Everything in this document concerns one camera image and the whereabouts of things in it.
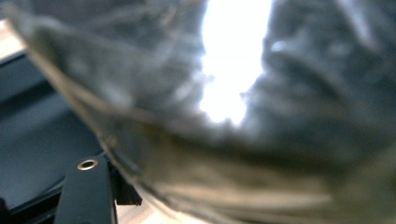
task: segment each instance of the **plastic bag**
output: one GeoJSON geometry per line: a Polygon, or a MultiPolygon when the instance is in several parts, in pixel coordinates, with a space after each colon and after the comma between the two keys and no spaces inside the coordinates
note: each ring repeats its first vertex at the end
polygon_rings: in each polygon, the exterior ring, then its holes
{"type": "Polygon", "coordinates": [[[387,223],[395,5],[30,0],[8,16],[115,165],[168,216],[387,223]]]}

